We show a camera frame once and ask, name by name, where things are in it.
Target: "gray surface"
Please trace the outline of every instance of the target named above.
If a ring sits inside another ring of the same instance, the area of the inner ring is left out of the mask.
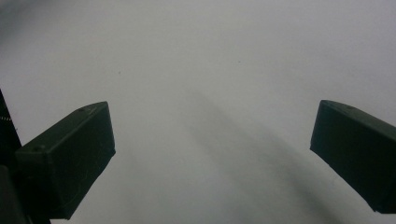
[[[0,87],[21,141],[110,105],[118,153],[68,223],[396,221],[309,151],[321,99],[396,124],[394,2],[19,2]]]

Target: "white surface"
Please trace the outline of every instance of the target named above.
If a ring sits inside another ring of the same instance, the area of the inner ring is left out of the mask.
[[[309,150],[321,99],[396,124],[393,1],[19,2],[0,87],[22,142],[110,104],[117,155],[68,223],[395,223]]]

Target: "white backdrop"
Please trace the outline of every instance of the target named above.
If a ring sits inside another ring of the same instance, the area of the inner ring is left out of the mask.
[[[394,1],[17,3],[0,87],[22,143],[110,105],[117,154],[67,223],[396,222],[309,150],[321,99],[396,124]]]

